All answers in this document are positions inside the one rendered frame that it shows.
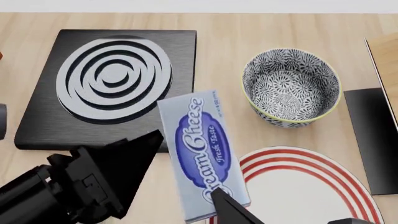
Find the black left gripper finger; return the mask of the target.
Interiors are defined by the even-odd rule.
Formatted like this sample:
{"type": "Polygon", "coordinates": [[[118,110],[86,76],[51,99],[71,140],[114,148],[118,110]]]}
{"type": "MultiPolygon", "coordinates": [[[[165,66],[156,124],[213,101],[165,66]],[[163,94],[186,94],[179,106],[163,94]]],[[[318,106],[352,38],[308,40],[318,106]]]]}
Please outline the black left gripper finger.
{"type": "Polygon", "coordinates": [[[218,224],[265,224],[224,190],[217,188],[211,197],[218,224]]]}
{"type": "Polygon", "coordinates": [[[130,141],[122,139],[90,149],[90,156],[125,210],[131,206],[163,140],[162,133],[155,130],[130,141]]]}

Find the grey cream cheese box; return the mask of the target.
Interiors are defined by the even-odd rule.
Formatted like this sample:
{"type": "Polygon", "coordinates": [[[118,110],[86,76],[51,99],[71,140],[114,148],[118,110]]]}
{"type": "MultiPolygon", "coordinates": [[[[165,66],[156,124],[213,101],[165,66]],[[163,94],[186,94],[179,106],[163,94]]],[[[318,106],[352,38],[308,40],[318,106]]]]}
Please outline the grey cream cheese box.
{"type": "Polygon", "coordinates": [[[157,104],[185,223],[216,215],[211,193],[217,188],[244,207],[250,205],[217,92],[199,91],[157,104]]]}

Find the black white patterned bowl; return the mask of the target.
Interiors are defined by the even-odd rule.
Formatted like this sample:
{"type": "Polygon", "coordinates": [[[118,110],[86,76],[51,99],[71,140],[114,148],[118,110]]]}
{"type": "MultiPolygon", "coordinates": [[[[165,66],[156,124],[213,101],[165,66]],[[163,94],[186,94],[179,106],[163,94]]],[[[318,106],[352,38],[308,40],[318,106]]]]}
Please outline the black white patterned bowl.
{"type": "Polygon", "coordinates": [[[274,48],[245,65],[242,89],[254,112],[281,128],[301,128],[331,113],[341,81],[333,67],[310,52],[274,48]]]}

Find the black square stove base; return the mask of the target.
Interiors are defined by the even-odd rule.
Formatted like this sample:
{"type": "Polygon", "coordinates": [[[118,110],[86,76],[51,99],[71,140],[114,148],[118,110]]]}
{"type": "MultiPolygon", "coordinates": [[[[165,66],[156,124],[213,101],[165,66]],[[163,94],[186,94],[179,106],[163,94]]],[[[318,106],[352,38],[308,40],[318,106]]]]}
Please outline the black square stove base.
{"type": "Polygon", "coordinates": [[[172,82],[164,98],[192,93],[197,49],[195,30],[63,29],[55,39],[17,129],[14,143],[18,149],[68,150],[80,145],[101,147],[162,129],[157,107],[159,100],[152,110],[131,121],[94,124],[71,115],[57,98],[57,72],[72,52],[92,40],[122,35],[151,40],[165,50],[172,64],[172,82]]]}

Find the white plate with red stripes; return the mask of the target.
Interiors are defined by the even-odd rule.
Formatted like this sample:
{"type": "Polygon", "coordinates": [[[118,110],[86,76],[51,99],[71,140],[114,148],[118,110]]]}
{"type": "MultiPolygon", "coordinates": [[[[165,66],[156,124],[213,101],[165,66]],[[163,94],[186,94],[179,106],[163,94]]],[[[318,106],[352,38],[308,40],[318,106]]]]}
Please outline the white plate with red stripes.
{"type": "Polygon", "coordinates": [[[247,209],[264,224],[327,224],[344,218],[384,224],[365,186],[323,154],[266,147],[239,161],[251,199],[247,209]]]}

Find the silver spiral stove burner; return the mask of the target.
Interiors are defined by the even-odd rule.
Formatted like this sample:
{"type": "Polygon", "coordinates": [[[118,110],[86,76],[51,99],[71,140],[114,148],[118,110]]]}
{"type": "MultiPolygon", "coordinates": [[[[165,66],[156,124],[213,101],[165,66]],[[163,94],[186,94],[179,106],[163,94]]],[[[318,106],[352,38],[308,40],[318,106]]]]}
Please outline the silver spiral stove burner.
{"type": "Polygon", "coordinates": [[[152,110],[172,82],[165,50],[133,35],[96,39],[72,52],[56,77],[57,98],[74,117],[118,124],[152,110]]]}

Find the grey cylindrical object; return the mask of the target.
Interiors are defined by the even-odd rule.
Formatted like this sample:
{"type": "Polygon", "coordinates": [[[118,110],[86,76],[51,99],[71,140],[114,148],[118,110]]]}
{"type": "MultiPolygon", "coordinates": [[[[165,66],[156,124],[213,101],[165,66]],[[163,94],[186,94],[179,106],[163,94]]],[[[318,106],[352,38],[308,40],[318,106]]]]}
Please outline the grey cylindrical object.
{"type": "Polygon", "coordinates": [[[0,103],[0,141],[5,138],[7,131],[7,106],[0,103]]]}

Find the wooden cabinet with black side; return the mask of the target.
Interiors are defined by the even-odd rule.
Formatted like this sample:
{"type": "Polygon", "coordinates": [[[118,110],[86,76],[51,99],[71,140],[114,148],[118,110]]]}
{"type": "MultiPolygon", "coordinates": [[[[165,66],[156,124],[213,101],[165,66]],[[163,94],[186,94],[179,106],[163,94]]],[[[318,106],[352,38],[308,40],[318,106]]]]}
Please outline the wooden cabinet with black side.
{"type": "Polygon", "coordinates": [[[379,87],[345,91],[372,195],[398,195],[398,33],[365,39],[379,87]]]}

